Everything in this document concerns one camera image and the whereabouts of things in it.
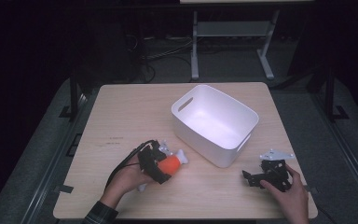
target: white object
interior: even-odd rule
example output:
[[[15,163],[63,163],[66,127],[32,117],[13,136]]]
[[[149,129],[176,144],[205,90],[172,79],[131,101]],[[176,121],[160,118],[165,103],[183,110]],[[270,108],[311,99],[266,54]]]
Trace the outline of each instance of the white object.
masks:
[[[179,149],[175,156],[181,164],[188,164],[188,158],[185,156],[185,152],[182,149]]]
[[[175,134],[218,167],[228,167],[243,149],[259,117],[248,106],[207,85],[172,105]]]
[[[173,155],[173,152],[170,151],[170,149],[168,148],[167,146],[167,141],[166,140],[163,140],[161,145],[159,145],[159,148],[158,150],[162,153],[164,153],[165,155],[167,156],[171,156]]]
[[[284,153],[275,149],[270,149],[269,152],[260,155],[261,160],[266,161],[280,161],[280,160],[288,160],[293,159],[295,157],[294,154],[291,153]]]
[[[147,186],[147,184],[142,184],[142,185],[138,186],[138,191],[139,192],[144,192],[145,189],[146,189],[146,186]]]

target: human hand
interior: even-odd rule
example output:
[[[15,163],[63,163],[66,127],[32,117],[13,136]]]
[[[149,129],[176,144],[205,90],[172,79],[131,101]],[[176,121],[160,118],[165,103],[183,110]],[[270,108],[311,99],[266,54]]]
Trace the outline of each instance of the human hand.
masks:
[[[261,180],[260,184],[272,194],[275,200],[278,201],[283,214],[290,223],[309,223],[308,193],[301,182],[300,174],[287,164],[286,169],[293,178],[292,187],[286,192],[281,192],[266,180]]]
[[[127,165],[112,178],[100,199],[101,203],[115,209],[125,193],[136,189],[139,185],[153,181],[149,175],[141,171],[138,155],[134,155]]]

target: bin handle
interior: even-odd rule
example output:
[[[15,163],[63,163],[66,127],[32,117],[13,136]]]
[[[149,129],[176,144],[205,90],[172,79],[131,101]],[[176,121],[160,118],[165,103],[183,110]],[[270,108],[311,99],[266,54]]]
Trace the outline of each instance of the bin handle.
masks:
[[[178,112],[181,112],[186,106],[188,106],[193,101],[193,97],[186,100],[181,106],[178,108]]]

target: sleeve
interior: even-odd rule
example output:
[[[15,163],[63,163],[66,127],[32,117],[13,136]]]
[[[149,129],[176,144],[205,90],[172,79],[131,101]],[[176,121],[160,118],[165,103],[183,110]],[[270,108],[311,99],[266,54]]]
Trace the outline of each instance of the sleeve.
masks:
[[[97,202],[89,211],[83,220],[83,224],[111,224],[115,221],[118,214],[113,208],[106,206],[101,202]]]

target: wooden table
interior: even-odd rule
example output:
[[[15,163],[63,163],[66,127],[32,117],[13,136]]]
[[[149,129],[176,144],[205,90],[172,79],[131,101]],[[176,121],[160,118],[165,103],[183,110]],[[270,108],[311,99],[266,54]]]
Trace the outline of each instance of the wooden table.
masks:
[[[251,107],[260,117],[240,156],[218,168],[175,136],[171,106],[196,83],[107,85],[100,89],[89,121],[54,209],[56,218],[83,218],[100,199],[112,170],[141,143],[167,140],[183,149],[189,164],[168,182],[134,190],[118,205],[118,218],[281,218],[279,206],[265,189],[249,187],[241,170],[260,174],[259,155],[275,148],[294,153],[264,83],[208,84]],[[301,173],[297,160],[287,160]],[[317,216],[310,195],[310,218]]]

